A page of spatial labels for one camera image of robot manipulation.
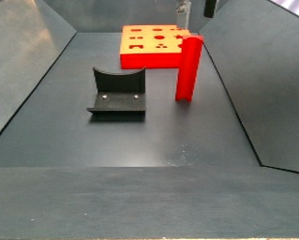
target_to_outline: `bin floor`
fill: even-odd
[[[299,174],[258,166],[206,52],[191,104],[150,69],[146,121],[91,120],[119,44],[75,36],[0,136],[0,239],[299,237]]]
[[[121,34],[78,34],[0,137],[0,167],[257,166],[210,57],[193,103],[178,69],[147,70],[145,122],[94,122],[93,67],[122,72]]]

